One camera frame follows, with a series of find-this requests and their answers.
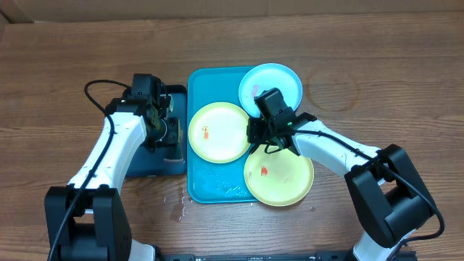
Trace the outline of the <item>green dish sponge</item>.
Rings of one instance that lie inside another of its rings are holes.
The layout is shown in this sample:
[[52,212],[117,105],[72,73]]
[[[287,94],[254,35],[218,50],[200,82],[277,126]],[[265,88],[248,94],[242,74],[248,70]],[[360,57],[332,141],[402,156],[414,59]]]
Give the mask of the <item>green dish sponge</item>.
[[165,147],[164,161],[166,162],[182,162],[183,150],[181,145]]

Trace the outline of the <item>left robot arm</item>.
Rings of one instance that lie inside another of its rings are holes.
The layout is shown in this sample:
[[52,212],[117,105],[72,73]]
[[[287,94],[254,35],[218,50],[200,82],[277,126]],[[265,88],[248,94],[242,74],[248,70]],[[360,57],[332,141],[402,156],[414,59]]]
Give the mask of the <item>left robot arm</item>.
[[185,127],[183,94],[113,99],[82,168],[46,193],[49,260],[161,260],[156,246],[133,239],[120,192],[126,177],[184,173]]

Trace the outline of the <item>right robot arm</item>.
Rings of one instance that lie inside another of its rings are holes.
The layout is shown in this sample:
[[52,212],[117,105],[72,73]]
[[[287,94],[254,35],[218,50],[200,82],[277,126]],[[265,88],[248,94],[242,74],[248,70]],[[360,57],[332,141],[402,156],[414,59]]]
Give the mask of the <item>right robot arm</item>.
[[435,239],[445,222],[406,151],[395,144],[366,146],[327,128],[315,116],[292,108],[251,117],[246,130],[253,150],[275,146],[319,162],[346,182],[361,239],[346,260],[414,260],[400,249],[411,241]]

